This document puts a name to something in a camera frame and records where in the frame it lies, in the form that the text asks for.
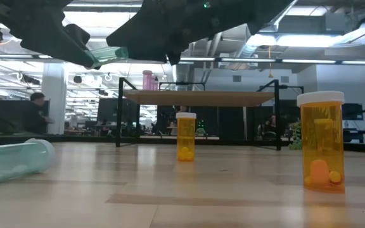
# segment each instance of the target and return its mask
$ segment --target white bottle cap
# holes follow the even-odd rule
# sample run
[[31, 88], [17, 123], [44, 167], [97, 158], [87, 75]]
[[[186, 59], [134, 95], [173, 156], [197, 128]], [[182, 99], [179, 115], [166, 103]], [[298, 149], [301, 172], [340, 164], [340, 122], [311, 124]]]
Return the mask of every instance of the white bottle cap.
[[176, 118], [193, 118], [193, 119], [196, 119], [196, 113], [177, 113]]
[[336, 91], [308, 92], [299, 95], [297, 101], [298, 106], [322, 102], [340, 102], [341, 104], [344, 104], [345, 94], [343, 92]]

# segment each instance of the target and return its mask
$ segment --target shelf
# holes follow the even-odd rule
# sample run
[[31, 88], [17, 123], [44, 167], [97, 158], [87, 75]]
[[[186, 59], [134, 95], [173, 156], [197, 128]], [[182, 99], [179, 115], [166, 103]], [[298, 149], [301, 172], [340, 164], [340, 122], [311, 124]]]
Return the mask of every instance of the shelf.
[[253, 107], [274, 98], [274, 93], [218, 91], [124, 91], [124, 96], [140, 105]]

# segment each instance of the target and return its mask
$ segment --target computer screen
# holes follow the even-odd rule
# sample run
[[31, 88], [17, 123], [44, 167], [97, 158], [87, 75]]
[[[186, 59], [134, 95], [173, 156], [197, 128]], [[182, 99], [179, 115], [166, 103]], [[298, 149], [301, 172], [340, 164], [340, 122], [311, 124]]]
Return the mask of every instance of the computer screen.
[[364, 120], [361, 104], [343, 104], [343, 120]]

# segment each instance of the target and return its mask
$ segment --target column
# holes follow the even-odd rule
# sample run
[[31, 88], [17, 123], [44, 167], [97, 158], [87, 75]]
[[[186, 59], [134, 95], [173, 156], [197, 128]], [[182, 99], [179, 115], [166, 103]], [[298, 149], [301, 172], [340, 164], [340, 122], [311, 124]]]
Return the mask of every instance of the column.
[[45, 63], [43, 66], [42, 92], [49, 104], [48, 134], [64, 134], [68, 73], [62, 63]]

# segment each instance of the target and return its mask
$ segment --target clear plastic tube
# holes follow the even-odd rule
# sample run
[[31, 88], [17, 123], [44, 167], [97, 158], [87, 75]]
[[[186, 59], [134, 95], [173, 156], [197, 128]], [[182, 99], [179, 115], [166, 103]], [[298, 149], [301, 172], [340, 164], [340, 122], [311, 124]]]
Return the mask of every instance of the clear plastic tube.
[[0, 182], [43, 172], [54, 157], [54, 147], [45, 140], [0, 146]]

